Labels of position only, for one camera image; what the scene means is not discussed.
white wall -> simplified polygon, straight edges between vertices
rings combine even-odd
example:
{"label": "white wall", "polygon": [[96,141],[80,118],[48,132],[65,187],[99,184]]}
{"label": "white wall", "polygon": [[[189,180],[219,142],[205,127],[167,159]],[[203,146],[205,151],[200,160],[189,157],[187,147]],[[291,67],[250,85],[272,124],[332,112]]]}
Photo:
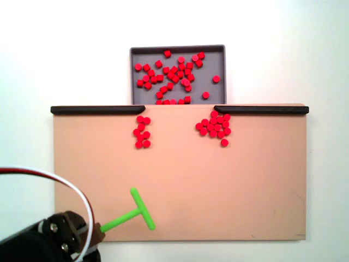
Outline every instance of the white wall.
{"label": "white wall", "polygon": [[[348,1],[88,2],[0,3],[0,165],[53,171],[51,105],[130,104],[130,47],[225,44],[228,103],[310,107],[307,240],[106,243],[103,262],[349,261]],[[0,208],[1,239],[53,214],[53,184],[1,177]]]}

cable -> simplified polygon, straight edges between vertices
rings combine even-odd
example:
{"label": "cable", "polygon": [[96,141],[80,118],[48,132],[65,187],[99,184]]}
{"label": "cable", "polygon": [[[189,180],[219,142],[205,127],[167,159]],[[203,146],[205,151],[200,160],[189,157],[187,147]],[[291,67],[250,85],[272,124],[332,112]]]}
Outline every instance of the cable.
{"label": "cable", "polygon": [[0,167],[0,175],[1,174],[26,174],[26,175],[34,175],[34,176],[49,178],[49,179],[55,180],[57,182],[60,182],[64,185],[70,187],[81,197],[81,199],[82,199],[82,201],[85,204],[85,207],[87,209],[87,213],[88,213],[88,232],[87,232],[87,238],[86,238],[85,245],[84,245],[80,255],[76,258],[75,261],[82,261],[83,257],[86,254],[86,251],[89,247],[89,244],[91,242],[92,233],[94,230],[94,214],[93,214],[91,204],[88,201],[85,194],[83,192],[81,192],[75,185],[70,183],[68,180],[66,180],[66,179],[64,179],[56,174],[37,170],[37,169],[26,168],[26,167],[22,167],[22,166],[4,166],[4,167]]}

plastic tray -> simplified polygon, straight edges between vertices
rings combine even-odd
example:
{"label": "plastic tray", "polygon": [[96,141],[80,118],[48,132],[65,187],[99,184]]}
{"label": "plastic tray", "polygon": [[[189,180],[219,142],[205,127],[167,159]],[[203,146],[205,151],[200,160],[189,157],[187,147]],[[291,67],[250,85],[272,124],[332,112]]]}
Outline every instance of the plastic tray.
{"label": "plastic tray", "polygon": [[[170,50],[172,55],[166,58],[165,50]],[[163,67],[178,66],[178,57],[183,56],[185,63],[192,62],[191,57],[199,52],[205,52],[203,66],[198,68],[194,63],[192,73],[195,80],[191,83],[192,90],[186,92],[180,84],[180,80],[176,83],[172,91],[164,94],[162,100],[184,99],[185,96],[191,96],[191,104],[226,104],[226,84],[225,84],[225,47],[224,45],[201,45],[201,46],[164,46],[164,47],[132,47],[130,49],[131,61],[131,84],[132,84],[132,104],[147,105],[155,104],[160,87],[167,85],[169,80],[164,75],[164,80],[152,86],[150,90],[144,87],[137,87],[137,80],[142,79],[146,74],[143,70],[137,72],[135,64],[149,64],[155,71],[155,74],[163,74]],[[158,69],[155,62],[161,60],[163,66]],[[220,76],[220,81],[215,84],[212,80],[214,75]],[[208,99],[202,98],[203,92],[209,92]]]}

green t-shaped tool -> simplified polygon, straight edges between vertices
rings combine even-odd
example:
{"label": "green t-shaped tool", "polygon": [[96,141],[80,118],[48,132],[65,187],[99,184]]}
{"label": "green t-shaped tool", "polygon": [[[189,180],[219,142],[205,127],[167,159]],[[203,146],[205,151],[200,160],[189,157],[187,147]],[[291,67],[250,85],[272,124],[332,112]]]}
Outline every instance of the green t-shaped tool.
{"label": "green t-shaped tool", "polygon": [[149,227],[150,230],[154,230],[155,229],[155,224],[154,221],[152,219],[152,217],[150,216],[143,200],[141,199],[141,196],[139,195],[138,191],[136,188],[131,188],[130,190],[131,195],[133,197],[133,199],[136,202],[136,205],[138,206],[138,208],[132,210],[131,212],[128,212],[127,214],[124,214],[123,216],[118,217],[117,219],[106,223],[105,225],[102,225],[100,227],[100,231],[107,232],[108,230],[117,227],[118,225],[130,220],[131,218],[134,218],[135,216],[138,215],[142,215],[147,226]]}

white wire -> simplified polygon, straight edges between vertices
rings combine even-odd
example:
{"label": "white wire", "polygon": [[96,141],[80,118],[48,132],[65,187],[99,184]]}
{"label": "white wire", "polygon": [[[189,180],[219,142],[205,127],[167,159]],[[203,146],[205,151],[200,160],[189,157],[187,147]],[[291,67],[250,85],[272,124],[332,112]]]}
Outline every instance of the white wire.
{"label": "white wire", "polygon": [[27,169],[27,170],[32,170],[35,172],[40,172],[43,173],[47,176],[51,176],[59,181],[61,181],[62,183],[66,184],[67,186],[69,186],[71,189],[73,189],[82,199],[83,203],[85,204],[85,207],[87,209],[87,213],[88,213],[88,231],[87,231],[87,238],[86,238],[86,243],[80,253],[80,255],[77,257],[76,261],[82,261],[83,257],[86,254],[86,251],[88,249],[88,246],[91,242],[91,238],[92,238],[92,230],[93,230],[93,219],[92,219],[92,210],[88,204],[87,198],[85,197],[85,195],[72,183],[70,183],[68,180],[50,173],[50,172],[46,172],[46,171],[42,171],[42,170],[38,170],[38,169],[33,169],[33,168],[27,168],[25,166],[0,166],[0,168],[18,168],[18,169]]}

